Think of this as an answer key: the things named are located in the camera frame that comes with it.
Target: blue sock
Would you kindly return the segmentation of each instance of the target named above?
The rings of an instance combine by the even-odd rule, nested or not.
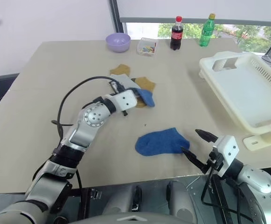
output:
[[[181,147],[189,150],[190,143],[175,127],[141,136],[135,144],[136,151],[144,156],[183,153]]]

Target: brown sock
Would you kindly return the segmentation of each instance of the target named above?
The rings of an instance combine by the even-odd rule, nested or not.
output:
[[[114,75],[126,74],[127,76],[129,76],[130,75],[130,68],[129,68],[129,66],[127,66],[125,64],[120,64],[118,67],[110,70],[109,72],[110,72],[110,75],[111,74],[114,74]]]
[[[139,85],[142,89],[149,90],[150,92],[153,92],[155,85],[156,85],[155,83],[151,82],[146,77],[136,78],[134,82],[137,85]]]
[[[141,98],[141,97],[138,97],[137,98],[137,104],[136,104],[136,107],[137,108],[143,108],[143,107],[145,107],[146,106],[146,104],[145,104],[145,102],[143,101],[143,99]]]

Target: purple bowl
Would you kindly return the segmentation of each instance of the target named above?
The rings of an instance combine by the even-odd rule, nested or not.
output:
[[[108,48],[114,52],[127,51],[131,42],[130,36],[124,33],[110,34],[105,40]]]

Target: beige tabletop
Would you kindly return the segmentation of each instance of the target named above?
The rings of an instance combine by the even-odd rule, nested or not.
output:
[[[246,137],[232,122],[208,84],[198,76],[198,62],[219,51],[240,52],[231,39],[213,39],[207,48],[196,40],[182,40],[179,51],[160,40],[154,57],[136,53],[132,41],[125,53],[109,51],[104,41],[45,42],[34,53],[0,102],[0,193],[24,192],[37,168],[59,141],[57,110],[63,96],[77,83],[92,76],[107,76],[123,63],[130,77],[147,77],[156,83],[154,108],[133,108],[128,116],[113,115],[99,130],[78,169],[84,187],[139,182],[201,174],[182,154],[144,157],[134,145],[139,136],[176,127],[191,143],[191,151],[206,162],[211,144],[195,129],[236,137],[237,158],[256,168],[271,167],[271,147],[251,152]],[[75,121],[80,108],[98,96],[112,93],[106,80],[86,83],[70,95],[61,123]],[[74,177],[71,182],[77,187]]]

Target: white wall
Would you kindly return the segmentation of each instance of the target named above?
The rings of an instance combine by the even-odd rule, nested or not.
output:
[[[108,0],[0,0],[0,75],[18,73],[44,41],[104,40]]]

